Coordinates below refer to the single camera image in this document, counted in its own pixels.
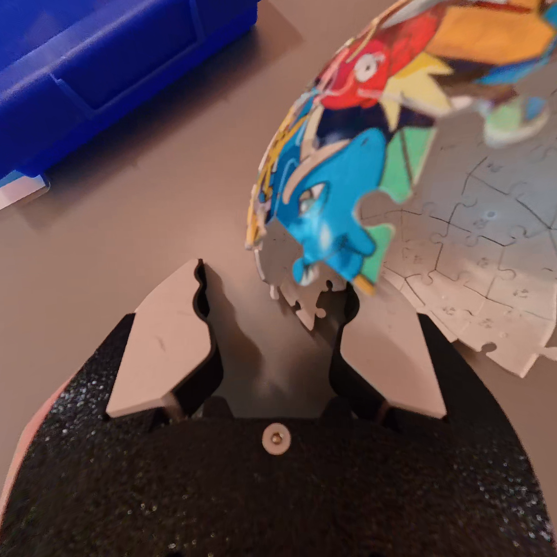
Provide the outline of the person's left hand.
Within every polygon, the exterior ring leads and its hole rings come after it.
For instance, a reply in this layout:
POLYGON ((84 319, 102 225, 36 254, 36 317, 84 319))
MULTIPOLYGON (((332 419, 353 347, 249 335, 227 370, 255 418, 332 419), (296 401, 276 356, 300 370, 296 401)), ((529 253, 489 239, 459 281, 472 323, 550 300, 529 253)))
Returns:
POLYGON ((63 385, 61 385, 51 396, 49 399, 47 399, 45 401, 45 403, 37 410, 37 412, 33 415, 33 417, 31 418, 31 420, 26 424, 25 428, 23 429, 15 452, 13 454, 8 472, 7 472, 7 476, 2 488, 2 493, 1 493, 1 525, 3 525, 3 521, 4 521, 4 517, 6 514, 6 508, 8 506, 8 502, 10 499, 10 494, 12 492, 13 489, 13 485, 16 481, 18 472, 22 466, 24 457, 27 454, 27 451, 35 437, 35 435, 37 434, 37 432, 39 431, 39 429, 41 428, 43 422, 46 420, 47 416, 49 415, 49 413, 52 410, 52 407, 54 407, 57 404, 57 401, 60 397, 60 395, 63 394, 63 392, 65 391, 66 387, 68 387, 71 383, 72 380, 74 380, 75 376, 78 375, 78 372, 76 372, 75 374, 73 374, 71 377, 69 377, 65 383, 63 385))

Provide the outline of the blue plastic bin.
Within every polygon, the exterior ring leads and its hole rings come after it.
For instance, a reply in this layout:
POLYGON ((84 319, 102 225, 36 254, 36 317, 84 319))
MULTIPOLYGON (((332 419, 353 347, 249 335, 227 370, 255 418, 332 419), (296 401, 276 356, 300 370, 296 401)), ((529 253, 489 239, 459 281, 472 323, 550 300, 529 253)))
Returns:
POLYGON ((1 178, 45 174, 257 22, 258 1, 1 1, 1 178))

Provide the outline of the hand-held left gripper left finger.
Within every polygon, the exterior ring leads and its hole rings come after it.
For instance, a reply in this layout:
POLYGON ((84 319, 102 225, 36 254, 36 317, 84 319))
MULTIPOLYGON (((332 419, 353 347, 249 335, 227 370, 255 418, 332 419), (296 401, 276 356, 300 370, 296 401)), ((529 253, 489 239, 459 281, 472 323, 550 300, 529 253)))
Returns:
POLYGON ((206 289, 204 262, 192 259, 137 307, 106 407, 110 418, 161 408, 183 420, 220 386, 224 370, 206 289))

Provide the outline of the half-built cartoon puzzle ball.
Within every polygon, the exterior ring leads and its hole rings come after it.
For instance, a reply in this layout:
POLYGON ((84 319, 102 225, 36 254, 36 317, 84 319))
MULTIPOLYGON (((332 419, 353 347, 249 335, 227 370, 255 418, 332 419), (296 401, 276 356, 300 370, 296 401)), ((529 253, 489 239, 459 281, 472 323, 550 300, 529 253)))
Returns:
POLYGON ((396 1, 342 45, 262 158, 245 245, 290 304, 331 269, 383 272, 418 312, 523 377, 556 325, 556 162, 518 163, 552 120, 520 83, 556 62, 556 1, 396 1))

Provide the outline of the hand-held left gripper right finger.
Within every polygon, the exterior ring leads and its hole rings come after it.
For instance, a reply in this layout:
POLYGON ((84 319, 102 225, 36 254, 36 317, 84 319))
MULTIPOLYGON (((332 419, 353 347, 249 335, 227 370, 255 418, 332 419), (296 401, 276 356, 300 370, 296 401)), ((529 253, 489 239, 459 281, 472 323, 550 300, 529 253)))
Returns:
POLYGON ((414 306, 387 281, 372 295, 348 285, 329 381, 361 419, 401 409, 442 419, 441 388, 414 306))

